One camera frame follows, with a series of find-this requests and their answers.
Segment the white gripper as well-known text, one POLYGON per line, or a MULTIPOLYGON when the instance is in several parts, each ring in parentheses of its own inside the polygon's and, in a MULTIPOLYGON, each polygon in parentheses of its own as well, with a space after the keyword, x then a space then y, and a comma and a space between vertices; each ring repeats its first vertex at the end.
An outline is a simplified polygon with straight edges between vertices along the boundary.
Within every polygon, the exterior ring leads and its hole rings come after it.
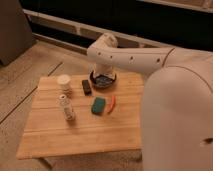
POLYGON ((100 75, 114 79, 115 78, 114 68, 112 66, 105 64, 96 64, 94 69, 94 76, 98 77, 100 75))

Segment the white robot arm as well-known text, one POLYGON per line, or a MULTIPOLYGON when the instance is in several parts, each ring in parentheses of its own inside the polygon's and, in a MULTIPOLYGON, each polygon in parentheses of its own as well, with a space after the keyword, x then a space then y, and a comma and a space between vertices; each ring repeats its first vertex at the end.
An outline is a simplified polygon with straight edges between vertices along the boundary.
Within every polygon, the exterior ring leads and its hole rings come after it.
POLYGON ((148 76, 140 117, 143 171, 213 171, 213 51, 120 48, 105 33, 87 55, 148 76))

